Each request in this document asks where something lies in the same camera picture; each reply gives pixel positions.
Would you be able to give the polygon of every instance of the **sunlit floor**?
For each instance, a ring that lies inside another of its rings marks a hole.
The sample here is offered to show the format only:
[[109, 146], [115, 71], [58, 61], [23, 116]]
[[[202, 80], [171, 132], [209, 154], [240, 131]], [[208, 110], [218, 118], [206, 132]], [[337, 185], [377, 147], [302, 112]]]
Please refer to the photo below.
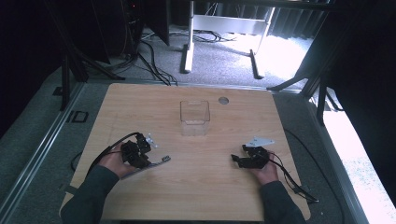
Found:
[[345, 112], [325, 111], [324, 122], [370, 223], [396, 223], [396, 209]]

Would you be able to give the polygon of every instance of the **tabletop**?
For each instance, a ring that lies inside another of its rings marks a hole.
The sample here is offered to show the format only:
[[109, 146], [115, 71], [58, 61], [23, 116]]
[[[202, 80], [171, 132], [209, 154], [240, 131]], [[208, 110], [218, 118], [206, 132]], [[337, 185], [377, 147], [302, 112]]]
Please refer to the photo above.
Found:
[[[228, 104], [219, 100], [224, 97]], [[206, 135], [182, 135], [181, 101], [209, 102]], [[260, 184], [231, 159], [231, 154], [246, 157], [242, 145], [255, 136], [275, 141], [265, 148], [300, 184], [271, 92], [111, 84], [70, 185], [77, 188], [107, 146], [134, 132], [150, 133], [158, 145], [147, 154], [151, 162], [167, 155], [171, 160], [119, 181], [106, 198], [103, 219], [263, 220]], [[281, 181], [309, 219], [306, 200]], [[66, 193], [63, 204], [71, 197]]]

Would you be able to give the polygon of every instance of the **person's right hand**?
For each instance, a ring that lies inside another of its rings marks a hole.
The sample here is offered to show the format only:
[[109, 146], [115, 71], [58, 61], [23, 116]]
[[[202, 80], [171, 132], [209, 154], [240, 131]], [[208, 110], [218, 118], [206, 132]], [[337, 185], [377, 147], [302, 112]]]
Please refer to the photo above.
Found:
[[[274, 152], [268, 151], [270, 160], [274, 160]], [[277, 177], [276, 165], [273, 162], [268, 163], [262, 169], [249, 169], [253, 173], [262, 185], [266, 185], [273, 181], [279, 180]]]

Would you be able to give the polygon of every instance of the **person's right arm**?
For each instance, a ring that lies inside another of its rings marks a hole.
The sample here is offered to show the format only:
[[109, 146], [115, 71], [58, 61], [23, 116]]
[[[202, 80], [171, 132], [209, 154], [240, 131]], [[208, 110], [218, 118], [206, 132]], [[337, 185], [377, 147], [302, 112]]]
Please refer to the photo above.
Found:
[[259, 182], [260, 196], [264, 207], [265, 224], [306, 223], [300, 208], [289, 196], [277, 176], [276, 165], [268, 162], [262, 169], [250, 169]]

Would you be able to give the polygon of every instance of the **person's left hand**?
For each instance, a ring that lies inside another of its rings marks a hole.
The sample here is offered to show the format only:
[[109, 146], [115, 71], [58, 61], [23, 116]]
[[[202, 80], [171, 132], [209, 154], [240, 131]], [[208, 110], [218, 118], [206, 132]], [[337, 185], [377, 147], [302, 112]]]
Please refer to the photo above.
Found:
[[98, 165], [105, 166], [107, 169], [116, 174], [119, 178], [133, 172], [135, 167], [125, 164], [122, 161], [121, 145], [118, 144], [116, 147], [109, 151], [109, 154], [105, 155], [99, 162]]

